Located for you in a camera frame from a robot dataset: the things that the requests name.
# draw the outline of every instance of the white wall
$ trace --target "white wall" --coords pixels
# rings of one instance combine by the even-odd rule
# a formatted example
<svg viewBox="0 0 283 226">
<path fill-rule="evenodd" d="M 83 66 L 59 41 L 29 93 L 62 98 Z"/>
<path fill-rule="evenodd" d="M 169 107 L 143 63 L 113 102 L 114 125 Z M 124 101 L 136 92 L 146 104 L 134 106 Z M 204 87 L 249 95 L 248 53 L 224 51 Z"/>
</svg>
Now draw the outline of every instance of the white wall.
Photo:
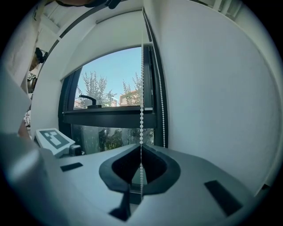
<svg viewBox="0 0 283 226">
<path fill-rule="evenodd" d="M 144 2 L 163 62 L 169 148 L 209 160 L 255 194 L 280 135 L 278 92 L 264 58 L 233 21 L 208 7 Z"/>
<path fill-rule="evenodd" d="M 278 50 L 270 37 L 269 33 L 260 22 L 260 20 L 254 15 L 254 13 L 245 5 L 243 5 L 235 18 L 235 22 L 243 29 L 243 31 L 253 40 L 259 51 L 263 54 L 266 62 L 268 63 L 276 80 L 278 91 L 280 93 L 281 105 L 283 105 L 283 63 L 278 53 Z M 280 144 L 278 146 L 278 153 L 270 172 L 270 175 L 266 181 L 266 184 L 271 185 L 279 166 L 282 165 L 283 152 L 282 141 L 283 133 L 281 133 Z"/>
</svg>

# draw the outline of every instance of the green foliage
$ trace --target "green foliage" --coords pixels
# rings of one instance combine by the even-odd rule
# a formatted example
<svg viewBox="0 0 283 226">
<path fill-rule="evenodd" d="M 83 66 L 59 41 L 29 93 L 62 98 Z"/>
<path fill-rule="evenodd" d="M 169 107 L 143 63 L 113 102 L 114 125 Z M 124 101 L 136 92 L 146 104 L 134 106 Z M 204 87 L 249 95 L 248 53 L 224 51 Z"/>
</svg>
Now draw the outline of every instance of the green foliage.
<svg viewBox="0 0 283 226">
<path fill-rule="evenodd" d="M 96 104 L 102 105 L 102 107 L 111 107 L 111 102 L 113 101 L 113 97 L 117 94 L 112 93 L 110 90 L 108 93 L 105 93 L 105 88 L 107 85 L 107 78 L 101 77 L 99 80 L 97 79 L 96 72 L 90 72 L 88 75 L 86 72 L 83 76 L 84 84 L 85 84 L 85 94 L 96 99 Z M 76 88 L 77 93 L 82 95 L 83 92 L 79 88 Z M 79 98 L 81 107 L 86 108 L 88 105 L 92 104 L 91 100 L 85 98 Z"/>
<path fill-rule="evenodd" d="M 142 79 L 137 73 L 135 73 L 135 78 L 132 79 L 134 82 L 134 91 L 131 90 L 130 84 L 126 84 L 123 80 L 124 96 L 126 97 L 128 106 L 140 105 L 141 103 L 140 93 L 142 92 Z"/>
<path fill-rule="evenodd" d="M 131 90 L 130 84 L 126 84 L 123 81 L 124 94 L 126 95 L 127 105 L 140 105 L 140 93 L 142 92 L 142 79 L 135 73 L 135 78 L 132 78 L 134 82 L 134 91 Z M 100 77 L 97 78 L 96 72 L 90 72 L 88 75 L 85 73 L 83 75 L 83 80 L 85 84 L 84 95 L 93 97 L 96 99 L 96 103 L 102 105 L 102 107 L 111 107 L 111 102 L 114 100 L 113 97 L 116 95 L 112 93 L 112 90 L 105 92 L 107 85 L 107 78 Z M 82 95 L 83 92 L 79 87 L 76 88 L 77 96 L 76 99 L 80 100 L 81 107 L 86 108 L 91 105 L 91 100 L 85 98 L 79 98 L 78 95 Z M 95 153 L 99 151 L 107 151 L 114 148 L 121 147 L 123 145 L 131 143 L 139 143 L 140 141 L 140 129 L 121 129 L 117 128 L 112 135 L 110 135 L 111 128 L 97 128 L 99 142 L 97 137 L 94 138 L 92 134 L 97 133 L 95 127 L 87 126 L 86 131 L 84 131 L 84 145 L 87 150 L 92 150 L 90 153 Z M 122 133 L 125 134 L 125 140 L 122 139 Z M 148 144 L 153 144 L 153 129 L 144 129 L 144 142 Z"/>
</svg>

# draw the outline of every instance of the blue sky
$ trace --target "blue sky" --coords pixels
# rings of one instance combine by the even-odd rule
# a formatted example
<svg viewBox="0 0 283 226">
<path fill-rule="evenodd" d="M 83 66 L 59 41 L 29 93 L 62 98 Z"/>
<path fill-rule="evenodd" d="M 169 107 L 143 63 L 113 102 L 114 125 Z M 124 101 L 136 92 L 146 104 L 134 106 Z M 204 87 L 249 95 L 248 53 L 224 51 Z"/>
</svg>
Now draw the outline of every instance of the blue sky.
<svg viewBox="0 0 283 226">
<path fill-rule="evenodd" d="M 107 93 L 112 89 L 112 93 L 117 93 L 114 98 L 119 99 L 120 95 L 124 93 L 123 79 L 134 90 L 132 77 L 135 77 L 135 72 L 139 76 L 141 75 L 141 48 L 125 49 L 111 53 L 83 66 L 78 82 L 83 94 L 86 93 L 82 75 L 85 72 L 89 75 L 93 71 L 96 71 L 98 80 L 101 76 L 107 78 L 105 92 Z"/>
</svg>

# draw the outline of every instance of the window handle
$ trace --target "window handle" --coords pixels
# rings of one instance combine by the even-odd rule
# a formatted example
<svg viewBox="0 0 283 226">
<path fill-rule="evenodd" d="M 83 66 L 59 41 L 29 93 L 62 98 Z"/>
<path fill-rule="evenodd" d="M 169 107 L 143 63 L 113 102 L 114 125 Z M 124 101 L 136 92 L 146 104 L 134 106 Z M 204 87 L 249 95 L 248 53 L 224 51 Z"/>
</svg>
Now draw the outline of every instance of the window handle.
<svg viewBox="0 0 283 226">
<path fill-rule="evenodd" d="M 92 100 L 92 105 L 96 105 L 96 100 L 94 98 L 90 97 L 90 96 L 79 95 L 79 97 L 90 99 L 90 100 Z"/>
<path fill-rule="evenodd" d="M 96 99 L 94 99 L 92 97 L 89 97 L 89 96 L 86 96 L 86 95 L 79 95 L 79 97 L 86 98 L 86 99 L 89 99 L 89 100 L 92 101 L 92 105 L 87 106 L 87 109 L 89 109 L 89 108 L 101 108 L 102 107 L 101 105 L 97 105 Z"/>
</svg>

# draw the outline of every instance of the glass pane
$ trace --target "glass pane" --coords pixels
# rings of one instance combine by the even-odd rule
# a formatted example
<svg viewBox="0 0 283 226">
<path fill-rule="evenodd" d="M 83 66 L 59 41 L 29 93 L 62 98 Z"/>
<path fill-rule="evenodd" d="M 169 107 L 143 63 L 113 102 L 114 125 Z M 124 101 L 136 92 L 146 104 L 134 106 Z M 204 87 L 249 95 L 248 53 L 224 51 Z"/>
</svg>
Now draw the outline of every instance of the glass pane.
<svg viewBox="0 0 283 226">
<path fill-rule="evenodd" d="M 92 104 L 80 94 L 96 99 L 102 107 L 139 105 L 141 88 L 141 47 L 111 53 L 82 67 L 74 109 Z"/>
<path fill-rule="evenodd" d="M 138 128 L 103 128 L 72 125 L 73 140 L 86 154 L 93 154 L 140 142 Z M 154 144 L 154 129 L 144 129 L 143 142 Z"/>
</svg>

